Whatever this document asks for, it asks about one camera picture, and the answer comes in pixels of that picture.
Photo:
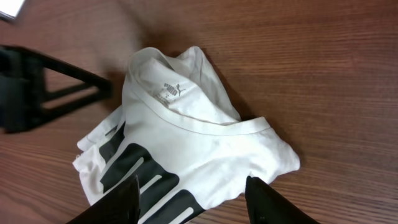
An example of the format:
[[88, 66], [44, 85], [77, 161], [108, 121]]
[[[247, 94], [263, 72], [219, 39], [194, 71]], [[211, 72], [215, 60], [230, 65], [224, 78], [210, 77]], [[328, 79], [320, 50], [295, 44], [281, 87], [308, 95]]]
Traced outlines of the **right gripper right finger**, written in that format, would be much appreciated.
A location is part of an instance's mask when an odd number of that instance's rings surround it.
[[246, 178], [250, 224], [319, 224], [258, 177]]

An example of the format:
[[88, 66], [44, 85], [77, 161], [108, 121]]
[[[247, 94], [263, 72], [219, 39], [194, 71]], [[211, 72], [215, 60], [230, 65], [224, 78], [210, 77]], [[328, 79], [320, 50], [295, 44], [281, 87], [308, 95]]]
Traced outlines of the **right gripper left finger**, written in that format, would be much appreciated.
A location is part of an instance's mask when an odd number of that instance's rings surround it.
[[67, 224], [138, 224], [140, 194], [137, 176], [130, 176]]

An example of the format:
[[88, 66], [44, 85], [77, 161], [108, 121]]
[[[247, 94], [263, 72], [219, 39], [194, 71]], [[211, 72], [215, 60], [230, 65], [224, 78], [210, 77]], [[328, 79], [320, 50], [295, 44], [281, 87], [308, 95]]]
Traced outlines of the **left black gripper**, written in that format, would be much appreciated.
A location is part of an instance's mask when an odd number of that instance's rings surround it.
[[109, 80], [19, 47], [1, 47], [1, 127], [28, 131], [112, 95]]

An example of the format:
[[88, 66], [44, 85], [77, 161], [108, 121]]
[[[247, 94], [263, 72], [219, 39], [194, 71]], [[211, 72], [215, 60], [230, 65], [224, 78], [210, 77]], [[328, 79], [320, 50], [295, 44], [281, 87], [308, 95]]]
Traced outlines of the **white t-shirt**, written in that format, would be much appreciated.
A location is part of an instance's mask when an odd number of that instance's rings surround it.
[[242, 194], [249, 176], [271, 183], [300, 167], [265, 118], [241, 120], [195, 46], [174, 58], [136, 52], [121, 105], [78, 148], [73, 165], [90, 204], [138, 178], [140, 223], [185, 223]]

